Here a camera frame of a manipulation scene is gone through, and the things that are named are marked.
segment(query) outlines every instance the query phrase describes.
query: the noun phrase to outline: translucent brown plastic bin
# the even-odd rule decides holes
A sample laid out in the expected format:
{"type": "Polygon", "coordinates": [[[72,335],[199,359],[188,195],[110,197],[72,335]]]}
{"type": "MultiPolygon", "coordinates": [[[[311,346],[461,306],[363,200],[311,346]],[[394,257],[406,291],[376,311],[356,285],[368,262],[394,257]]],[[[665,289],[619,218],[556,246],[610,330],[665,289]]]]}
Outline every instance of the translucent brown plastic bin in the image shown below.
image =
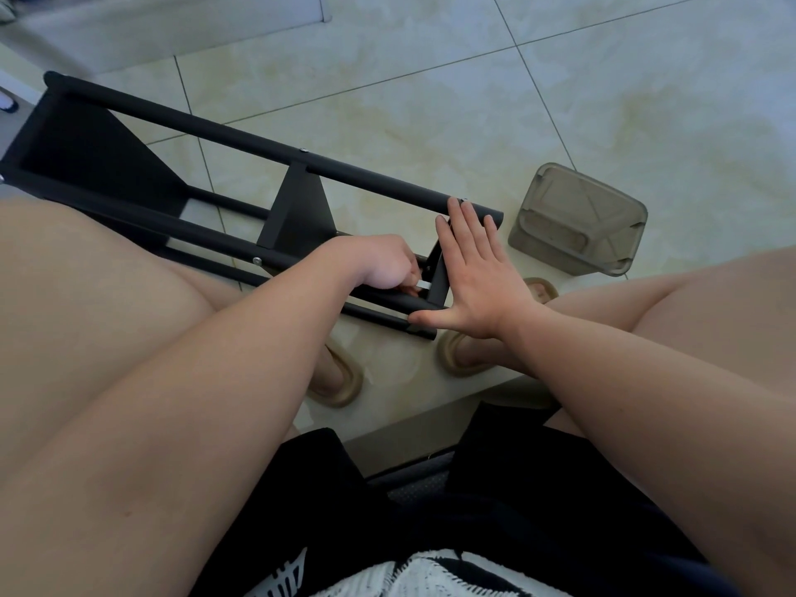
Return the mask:
{"type": "Polygon", "coordinates": [[[574,170],[536,170],[509,245],[567,274],[631,269],[647,220],[643,203],[574,170]]]}

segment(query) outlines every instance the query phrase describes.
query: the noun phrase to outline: person's right arm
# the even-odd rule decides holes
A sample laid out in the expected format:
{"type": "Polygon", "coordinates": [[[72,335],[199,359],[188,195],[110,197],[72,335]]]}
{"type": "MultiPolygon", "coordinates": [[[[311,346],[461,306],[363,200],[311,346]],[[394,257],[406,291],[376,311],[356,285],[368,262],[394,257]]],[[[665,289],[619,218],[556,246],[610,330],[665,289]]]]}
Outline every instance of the person's right arm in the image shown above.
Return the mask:
{"type": "Polygon", "coordinates": [[[496,337],[556,394],[586,436],[636,480],[748,595],[796,587],[796,403],[632,333],[537,304],[491,218],[449,203],[437,231],[448,311],[410,321],[496,337]]]}

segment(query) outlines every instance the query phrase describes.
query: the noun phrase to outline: tan sandal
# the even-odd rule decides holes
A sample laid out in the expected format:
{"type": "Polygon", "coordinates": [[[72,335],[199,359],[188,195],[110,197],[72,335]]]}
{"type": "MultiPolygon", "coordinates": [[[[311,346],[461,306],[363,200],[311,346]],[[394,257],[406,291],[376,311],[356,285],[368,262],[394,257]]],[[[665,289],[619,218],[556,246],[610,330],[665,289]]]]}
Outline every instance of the tan sandal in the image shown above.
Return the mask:
{"type": "Polygon", "coordinates": [[[326,340],[326,349],[332,355],[334,363],[343,372],[343,385],[333,396],[321,396],[320,394],[307,390],[307,395],[329,408],[343,408],[351,404],[359,392],[362,391],[364,381],[364,371],[362,366],[355,361],[351,355],[337,341],[331,337],[326,340]]]}
{"type": "MultiPolygon", "coordinates": [[[[544,290],[550,296],[550,299],[558,297],[558,290],[552,285],[552,282],[546,279],[532,278],[525,279],[525,284],[530,288],[533,285],[542,285],[544,290]]],[[[454,377],[470,377],[477,375],[479,372],[488,371],[492,369],[494,364],[473,364],[472,366],[463,366],[456,362],[454,352],[459,346],[459,342],[463,340],[466,335],[463,332],[445,331],[443,336],[437,342],[437,360],[439,365],[445,371],[454,377]]]]}

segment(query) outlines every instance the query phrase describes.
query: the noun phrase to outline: hand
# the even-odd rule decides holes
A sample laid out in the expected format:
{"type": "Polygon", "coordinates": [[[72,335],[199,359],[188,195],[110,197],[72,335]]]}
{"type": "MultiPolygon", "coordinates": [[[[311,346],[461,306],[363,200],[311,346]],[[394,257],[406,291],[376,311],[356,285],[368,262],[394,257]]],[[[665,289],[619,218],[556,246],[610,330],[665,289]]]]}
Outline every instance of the hand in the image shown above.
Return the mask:
{"type": "Polygon", "coordinates": [[[501,338],[517,320],[518,311],[544,307],[532,297],[509,261],[492,216],[487,216],[482,226],[473,205],[465,202],[460,207],[453,197],[448,199],[448,213],[451,226],[437,216],[436,228],[453,290],[453,306],[413,312],[408,320],[478,339],[501,338]]]}
{"type": "Polygon", "coordinates": [[[353,264],[354,286],[397,287],[417,296],[420,267],[415,254],[398,235],[338,236],[327,244],[339,249],[340,260],[353,264]]]}

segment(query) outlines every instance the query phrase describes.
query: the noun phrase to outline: tile floor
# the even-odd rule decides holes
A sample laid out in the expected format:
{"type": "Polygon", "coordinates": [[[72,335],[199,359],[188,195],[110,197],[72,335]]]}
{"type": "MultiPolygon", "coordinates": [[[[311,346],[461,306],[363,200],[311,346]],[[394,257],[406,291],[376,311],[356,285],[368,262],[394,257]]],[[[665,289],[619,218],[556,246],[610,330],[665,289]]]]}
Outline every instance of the tile floor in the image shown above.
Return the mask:
{"type": "MultiPolygon", "coordinates": [[[[135,95],[506,213],[536,168],[574,166],[650,210],[631,277],[796,240],[796,0],[330,0],[333,20],[100,75],[135,95]]],[[[128,124],[189,182],[269,206],[284,167],[128,124]]],[[[338,227],[398,231],[419,252],[433,214],[325,182],[338,227]]],[[[191,221],[255,240],[210,206],[191,221]]],[[[522,254],[526,276],[572,279],[522,254]]],[[[366,368],[342,411],[302,429],[352,439],[506,381],[436,367],[433,344],[341,318],[366,368]]]]}

